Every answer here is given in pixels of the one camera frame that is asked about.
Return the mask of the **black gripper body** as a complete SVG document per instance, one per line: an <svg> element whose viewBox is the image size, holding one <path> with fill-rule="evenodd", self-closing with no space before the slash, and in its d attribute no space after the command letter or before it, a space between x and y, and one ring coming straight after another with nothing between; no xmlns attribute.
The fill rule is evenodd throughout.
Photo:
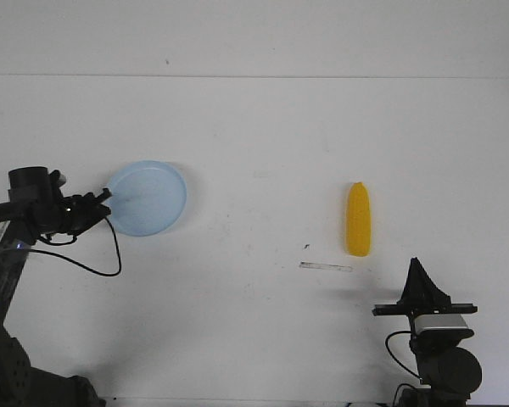
<svg viewBox="0 0 509 407"><path fill-rule="evenodd" d="M400 304L376 304L373 306L374 316L405 316L413 329L413 320L419 315L431 314L459 314L472 315L478 312L478 307L473 304L452 304L447 307L406 307Z"/></svg>
<svg viewBox="0 0 509 407"><path fill-rule="evenodd" d="M33 198L33 231L37 235L79 236L93 227L94 194L54 198Z"/></svg>

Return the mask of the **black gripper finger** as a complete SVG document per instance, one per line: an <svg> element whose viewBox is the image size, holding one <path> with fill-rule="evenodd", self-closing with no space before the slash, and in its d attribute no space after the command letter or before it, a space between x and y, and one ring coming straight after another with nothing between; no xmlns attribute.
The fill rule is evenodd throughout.
<svg viewBox="0 0 509 407"><path fill-rule="evenodd" d="M414 299L415 275L416 275L416 258L411 258L409 269L407 272L406 283L398 304L408 304Z"/></svg>
<svg viewBox="0 0 509 407"><path fill-rule="evenodd" d="M88 231L111 214L109 207L99 204L87 209L81 216L81 232Z"/></svg>
<svg viewBox="0 0 509 407"><path fill-rule="evenodd" d="M450 306L450 296L435 285L420 260L415 258L415 261L417 265L417 279L420 286L419 290L422 292L423 302L431 306Z"/></svg>
<svg viewBox="0 0 509 407"><path fill-rule="evenodd" d="M87 204L102 204L108 198L111 197L111 192L108 188L104 188L101 193L95 194L93 192L88 192L84 196L84 200Z"/></svg>

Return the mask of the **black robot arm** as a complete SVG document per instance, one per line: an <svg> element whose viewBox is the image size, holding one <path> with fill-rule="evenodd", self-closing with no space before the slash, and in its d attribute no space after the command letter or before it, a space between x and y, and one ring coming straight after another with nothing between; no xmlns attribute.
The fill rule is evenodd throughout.
<svg viewBox="0 0 509 407"><path fill-rule="evenodd" d="M8 179L8 201L0 203L0 406L104 406L87 378L34 367L4 321L34 245L56 234L76 239L106 219L111 193L66 197L64 176L41 166L11 170Z"/></svg>
<svg viewBox="0 0 509 407"><path fill-rule="evenodd" d="M403 315L409 328L390 333L385 348L400 367L389 346L398 335L409 337L409 348L417 369L407 368L418 381L417 387L401 383L394 392L393 406L465 406L482 382L478 359L459 343L474 335L463 316L474 314L471 303L454 303L440 290L417 258L410 261L406 283L396 304L376 304L375 316Z"/></svg>

